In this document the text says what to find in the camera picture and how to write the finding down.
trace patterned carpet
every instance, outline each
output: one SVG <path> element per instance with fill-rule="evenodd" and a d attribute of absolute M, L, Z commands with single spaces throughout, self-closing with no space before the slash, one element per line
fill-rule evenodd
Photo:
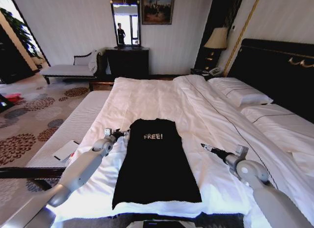
<path fill-rule="evenodd" d="M 24 167 L 88 94 L 87 81 L 33 77 L 0 85 L 23 100 L 0 113 L 0 167 Z M 0 179 L 0 224 L 40 189 L 24 179 Z"/>

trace lampshade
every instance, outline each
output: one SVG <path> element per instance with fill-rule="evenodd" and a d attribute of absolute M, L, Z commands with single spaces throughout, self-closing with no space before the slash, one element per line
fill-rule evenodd
<path fill-rule="evenodd" d="M 215 28 L 204 47 L 211 49 L 227 48 L 227 33 L 228 28 Z"/>

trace gray robotic arm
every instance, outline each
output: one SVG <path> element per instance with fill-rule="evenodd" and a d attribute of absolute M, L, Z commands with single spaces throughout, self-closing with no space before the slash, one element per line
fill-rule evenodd
<path fill-rule="evenodd" d="M 230 172 L 253 189 L 253 197 L 273 228 L 311 228 L 312 225 L 283 192 L 276 190 L 268 181 L 265 167 L 255 161 L 246 160 L 248 148 L 238 145 L 236 154 L 201 144 L 215 153 L 229 167 Z"/>
<path fill-rule="evenodd" d="M 128 131 L 112 132 L 109 128 L 105 129 L 105 137 L 97 140 L 89 151 L 83 153 L 67 167 L 57 185 L 32 197 L 4 224 L 4 227 L 50 227 L 55 215 L 46 208 L 46 205 L 57 207 L 64 203 L 73 191 L 89 180 L 101 164 L 103 157 L 112 150 L 118 138 L 128 133 Z"/>

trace black headboard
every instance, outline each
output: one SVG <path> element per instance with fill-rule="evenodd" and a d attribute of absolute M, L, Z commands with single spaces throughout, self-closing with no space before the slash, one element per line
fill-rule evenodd
<path fill-rule="evenodd" d="M 314 123 L 314 44 L 244 39 L 228 77 Z"/>

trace picture frame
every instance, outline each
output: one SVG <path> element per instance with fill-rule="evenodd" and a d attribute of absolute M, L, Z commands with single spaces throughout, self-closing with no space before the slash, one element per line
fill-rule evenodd
<path fill-rule="evenodd" d="M 174 0 L 141 0 L 143 25 L 171 25 Z"/>

